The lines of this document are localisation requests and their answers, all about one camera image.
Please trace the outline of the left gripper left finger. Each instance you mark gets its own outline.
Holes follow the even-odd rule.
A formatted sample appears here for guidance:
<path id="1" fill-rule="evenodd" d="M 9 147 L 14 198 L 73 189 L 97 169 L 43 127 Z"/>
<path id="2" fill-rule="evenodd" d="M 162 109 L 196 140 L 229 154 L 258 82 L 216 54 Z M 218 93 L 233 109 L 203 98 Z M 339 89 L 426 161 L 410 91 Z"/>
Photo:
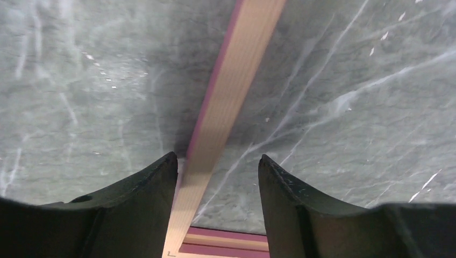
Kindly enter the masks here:
<path id="1" fill-rule="evenodd" d="M 169 152 L 71 202 L 1 199 L 1 257 L 161 257 L 177 183 Z"/>

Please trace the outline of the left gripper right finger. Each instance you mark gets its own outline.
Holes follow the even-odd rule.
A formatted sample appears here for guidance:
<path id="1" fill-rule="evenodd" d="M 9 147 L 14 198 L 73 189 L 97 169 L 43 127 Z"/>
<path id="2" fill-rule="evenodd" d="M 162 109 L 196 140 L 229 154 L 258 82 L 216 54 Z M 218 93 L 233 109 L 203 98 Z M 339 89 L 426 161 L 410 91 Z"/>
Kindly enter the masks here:
<path id="1" fill-rule="evenodd" d="M 271 257 L 455 257 L 453 204 L 366 209 L 308 185 L 267 155 L 258 178 Z"/>

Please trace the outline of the wooden picture frame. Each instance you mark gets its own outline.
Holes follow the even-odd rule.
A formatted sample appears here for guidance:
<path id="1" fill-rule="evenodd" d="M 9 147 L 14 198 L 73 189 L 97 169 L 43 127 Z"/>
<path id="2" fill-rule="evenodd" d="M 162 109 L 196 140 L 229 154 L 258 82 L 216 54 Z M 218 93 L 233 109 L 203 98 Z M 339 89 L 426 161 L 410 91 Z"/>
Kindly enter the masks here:
<path id="1" fill-rule="evenodd" d="M 179 173 L 163 257 L 178 256 L 284 4 L 236 2 Z"/>

